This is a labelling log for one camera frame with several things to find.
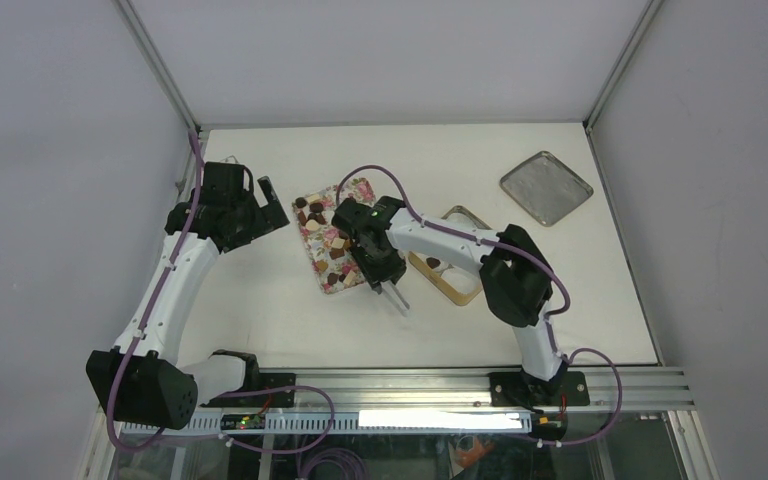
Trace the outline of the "gold square tin box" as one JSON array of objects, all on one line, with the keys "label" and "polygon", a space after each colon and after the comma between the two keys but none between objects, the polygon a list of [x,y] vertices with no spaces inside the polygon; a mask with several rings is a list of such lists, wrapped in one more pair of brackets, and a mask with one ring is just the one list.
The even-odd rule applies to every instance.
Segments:
[{"label": "gold square tin box", "polygon": [[[442,217],[443,220],[453,222],[461,227],[471,229],[489,230],[490,226],[462,205],[455,205]],[[468,305],[483,287],[480,279],[459,267],[444,272],[442,276],[429,272],[423,266],[423,260],[428,255],[410,252],[409,263],[435,288],[437,288],[453,304],[463,307]]]}]

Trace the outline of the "silver square tin lid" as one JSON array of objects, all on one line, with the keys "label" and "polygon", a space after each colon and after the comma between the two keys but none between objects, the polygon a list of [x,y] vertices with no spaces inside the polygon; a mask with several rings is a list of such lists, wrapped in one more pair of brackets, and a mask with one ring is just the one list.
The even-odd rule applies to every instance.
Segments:
[{"label": "silver square tin lid", "polygon": [[587,181],[546,150],[504,174],[499,186],[544,227],[556,225],[594,194]]}]

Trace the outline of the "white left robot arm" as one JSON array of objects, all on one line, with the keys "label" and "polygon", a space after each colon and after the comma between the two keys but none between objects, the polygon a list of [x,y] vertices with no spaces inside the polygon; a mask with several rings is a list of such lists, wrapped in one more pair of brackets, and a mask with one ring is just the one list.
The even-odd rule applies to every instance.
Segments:
[{"label": "white left robot arm", "polygon": [[189,199],[167,215],[161,258],[136,312],[110,349],[87,360],[91,386],[112,421],[180,430],[198,407],[222,395],[237,406],[258,399],[263,382],[255,355],[217,350],[181,366],[180,345],[219,256],[288,223],[269,177],[254,179],[240,164],[206,164]]}]

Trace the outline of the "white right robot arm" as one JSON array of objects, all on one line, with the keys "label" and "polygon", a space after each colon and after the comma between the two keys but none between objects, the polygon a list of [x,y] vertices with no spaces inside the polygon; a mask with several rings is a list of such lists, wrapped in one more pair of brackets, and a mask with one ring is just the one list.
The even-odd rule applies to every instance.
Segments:
[{"label": "white right robot arm", "polygon": [[566,361],[549,324],[549,304],[560,282],[521,227],[468,228],[419,215],[406,202],[384,196],[368,206],[343,200],[333,226],[350,241],[349,252],[378,294],[392,293],[407,270],[406,254],[423,254],[476,277],[490,312],[512,327],[521,354],[520,390],[548,405],[564,389]]}]

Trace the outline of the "white rectangular chocolate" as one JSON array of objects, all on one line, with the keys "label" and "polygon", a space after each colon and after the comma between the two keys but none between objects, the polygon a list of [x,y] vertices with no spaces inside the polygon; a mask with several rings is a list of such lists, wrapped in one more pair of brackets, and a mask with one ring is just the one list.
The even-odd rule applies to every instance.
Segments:
[{"label": "white rectangular chocolate", "polygon": [[341,277],[341,283],[345,288],[350,288],[355,284],[356,278],[357,278],[357,272],[349,271],[347,274]]}]

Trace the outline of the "floral rectangular tray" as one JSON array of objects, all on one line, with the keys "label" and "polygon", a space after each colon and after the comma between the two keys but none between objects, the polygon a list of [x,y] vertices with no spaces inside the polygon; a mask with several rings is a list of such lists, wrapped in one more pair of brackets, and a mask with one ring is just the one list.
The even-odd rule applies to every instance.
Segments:
[{"label": "floral rectangular tray", "polygon": [[326,295],[365,283],[357,262],[350,254],[352,241],[332,224],[338,206],[337,187],[334,184],[291,202],[293,219],[314,277]]}]

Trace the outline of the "white paper cup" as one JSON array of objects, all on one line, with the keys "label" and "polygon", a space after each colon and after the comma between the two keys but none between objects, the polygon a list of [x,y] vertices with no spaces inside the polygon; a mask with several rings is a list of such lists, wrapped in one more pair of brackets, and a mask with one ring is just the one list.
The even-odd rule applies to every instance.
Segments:
[{"label": "white paper cup", "polygon": [[449,262],[442,261],[438,258],[427,256],[423,260],[423,266],[429,272],[442,276],[444,272],[453,268],[453,265]]}]

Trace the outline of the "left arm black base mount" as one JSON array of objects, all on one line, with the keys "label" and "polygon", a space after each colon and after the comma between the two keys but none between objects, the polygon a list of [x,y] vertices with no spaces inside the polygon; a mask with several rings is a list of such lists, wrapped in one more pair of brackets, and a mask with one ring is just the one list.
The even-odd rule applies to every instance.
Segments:
[{"label": "left arm black base mount", "polygon": [[196,380],[199,404],[209,408],[254,407],[272,397],[272,405],[295,405],[295,373],[261,370],[257,356],[228,350],[215,351],[198,365]]}]

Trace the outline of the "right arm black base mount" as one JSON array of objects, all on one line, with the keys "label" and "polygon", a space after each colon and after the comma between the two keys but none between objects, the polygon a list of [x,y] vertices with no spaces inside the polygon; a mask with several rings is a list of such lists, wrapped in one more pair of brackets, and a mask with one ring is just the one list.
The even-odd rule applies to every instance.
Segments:
[{"label": "right arm black base mount", "polygon": [[550,381],[533,378],[523,371],[496,371],[488,375],[491,404],[494,407],[588,406],[589,389],[581,372],[563,371]]}]

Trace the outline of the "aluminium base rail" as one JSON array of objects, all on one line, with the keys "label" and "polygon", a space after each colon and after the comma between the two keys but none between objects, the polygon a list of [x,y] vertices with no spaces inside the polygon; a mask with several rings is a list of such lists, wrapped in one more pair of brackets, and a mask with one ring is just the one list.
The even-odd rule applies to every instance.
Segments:
[{"label": "aluminium base rail", "polygon": [[[293,374],[297,385],[325,391],[341,412],[363,409],[423,408],[454,411],[490,411],[507,390],[490,382],[494,372],[516,374],[512,367],[428,369],[277,369],[262,375]],[[572,367],[570,410],[609,412],[617,400],[616,380],[622,384],[624,413],[692,411],[697,408],[684,372],[674,367],[631,366],[612,371],[607,366]]]}]

